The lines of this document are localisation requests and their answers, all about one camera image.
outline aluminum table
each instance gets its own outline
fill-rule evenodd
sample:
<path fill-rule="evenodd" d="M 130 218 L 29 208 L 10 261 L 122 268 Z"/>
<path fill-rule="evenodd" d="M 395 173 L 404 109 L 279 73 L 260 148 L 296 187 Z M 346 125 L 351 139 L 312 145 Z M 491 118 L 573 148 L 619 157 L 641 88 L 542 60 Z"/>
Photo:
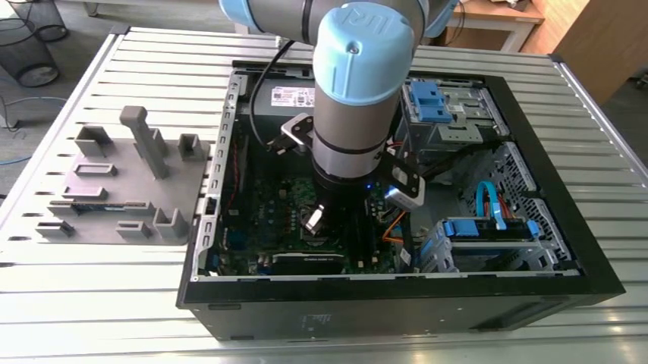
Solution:
<path fill-rule="evenodd" d="M 273 38 L 130 28 L 110 34 L 0 209 L 0 358 L 22 362 L 645 362 L 648 173 L 563 64 L 423 47 L 412 69 L 506 78 L 627 293 L 487 334 L 217 342 L 176 309 L 185 247 L 42 243 L 82 125 L 124 137 L 141 105 L 165 139 L 215 141 L 232 60 L 268 61 Z M 285 61 L 310 63 L 295 45 Z"/>

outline ur logo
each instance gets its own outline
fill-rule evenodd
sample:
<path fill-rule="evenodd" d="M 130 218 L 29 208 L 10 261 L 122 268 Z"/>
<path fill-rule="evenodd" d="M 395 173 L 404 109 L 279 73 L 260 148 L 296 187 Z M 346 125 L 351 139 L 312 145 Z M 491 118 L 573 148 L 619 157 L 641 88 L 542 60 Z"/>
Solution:
<path fill-rule="evenodd" d="M 382 15 L 367 14 L 362 12 L 362 9 L 354 8 L 346 15 L 346 19 L 342 23 L 348 23 L 355 27 L 371 28 L 375 34 L 380 34 L 384 31 L 388 18 Z"/>

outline orange wire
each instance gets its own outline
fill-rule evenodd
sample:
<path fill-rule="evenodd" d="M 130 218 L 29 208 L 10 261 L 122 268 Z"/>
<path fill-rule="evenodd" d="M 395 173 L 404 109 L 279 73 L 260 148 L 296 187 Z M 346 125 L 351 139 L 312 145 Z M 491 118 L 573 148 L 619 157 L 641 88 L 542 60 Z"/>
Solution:
<path fill-rule="evenodd" d="M 384 234 L 382 235 L 382 240 L 384 240 L 387 238 L 388 233 L 391 232 L 391 230 L 394 230 L 395 224 L 398 224 L 398 221 L 400 221 L 400 218 L 403 218 L 403 216 L 404 216 L 404 211 L 402 211 L 399 213 L 399 215 L 395 218 L 394 222 L 391 222 L 390 227 L 384 230 Z"/>
<path fill-rule="evenodd" d="M 390 242 L 398 243 L 398 244 L 402 244 L 403 243 L 403 240 L 402 239 L 395 239 L 392 237 L 386 237 L 384 239 L 382 239 L 382 241 L 390 241 Z"/>
<path fill-rule="evenodd" d="M 506 202 L 503 201 L 502 196 L 498 195 L 497 200 L 499 201 L 499 204 L 502 206 L 503 217 L 510 218 L 511 217 L 510 209 L 507 208 L 507 205 L 506 205 Z"/>

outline wire mesh trash bin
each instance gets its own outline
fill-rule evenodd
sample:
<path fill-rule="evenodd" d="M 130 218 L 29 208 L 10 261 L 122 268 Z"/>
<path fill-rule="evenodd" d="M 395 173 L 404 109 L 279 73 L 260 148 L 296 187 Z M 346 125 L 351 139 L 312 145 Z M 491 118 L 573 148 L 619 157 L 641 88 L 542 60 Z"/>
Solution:
<path fill-rule="evenodd" d="M 44 42 L 62 39 L 68 28 L 60 17 L 53 0 L 6 0 L 20 19 L 30 21 L 38 28 Z"/>
<path fill-rule="evenodd" d="M 30 21 L 0 20 L 0 65 L 25 87 L 44 86 L 58 77 L 58 68 Z"/>

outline robotic arm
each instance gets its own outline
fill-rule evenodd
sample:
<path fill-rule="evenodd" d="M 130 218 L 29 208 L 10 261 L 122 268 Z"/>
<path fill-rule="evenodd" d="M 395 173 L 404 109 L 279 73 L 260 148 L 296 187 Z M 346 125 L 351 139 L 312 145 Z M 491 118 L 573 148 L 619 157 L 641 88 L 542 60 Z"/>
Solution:
<path fill-rule="evenodd" d="M 303 222 L 312 234 L 340 222 L 332 216 L 362 210 L 366 186 L 380 172 L 394 186 L 391 201 L 406 210 L 422 205 L 423 179 L 403 172 L 407 166 L 384 144 L 416 46 L 442 32 L 456 3 L 220 0 L 233 22 L 315 46 L 315 112 L 301 120 L 311 125 L 306 143 L 319 193 L 318 209 Z"/>

